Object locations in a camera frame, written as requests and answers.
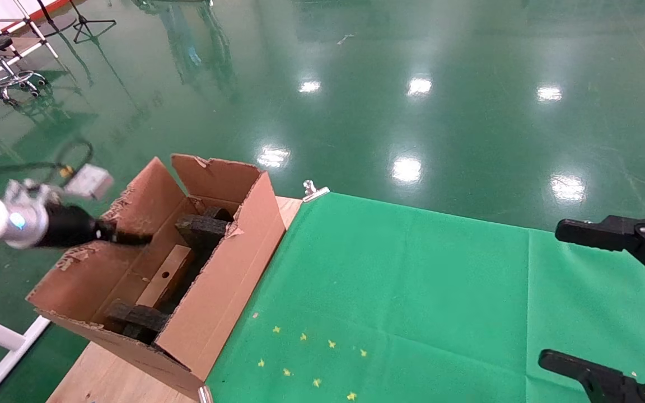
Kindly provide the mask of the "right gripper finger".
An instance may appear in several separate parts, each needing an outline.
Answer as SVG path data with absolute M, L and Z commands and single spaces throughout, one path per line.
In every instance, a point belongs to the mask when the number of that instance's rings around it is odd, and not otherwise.
M 645 383 L 605 365 L 557 350 L 542 350 L 538 364 L 548 372 L 579 382 L 591 402 L 645 402 Z
M 607 216 L 601 222 L 563 219 L 555 237 L 561 242 L 606 251 L 627 251 L 645 266 L 645 218 Z

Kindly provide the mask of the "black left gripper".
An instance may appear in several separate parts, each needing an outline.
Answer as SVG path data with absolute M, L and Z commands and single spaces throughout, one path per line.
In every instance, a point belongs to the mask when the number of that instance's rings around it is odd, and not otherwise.
M 77 205 L 49 204 L 44 209 L 47 227 L 38 248 L 70 248 L 92 241 L 141 247 L 153 240 L 151 233 L 115 229 L 113 223 L 95 218 Z

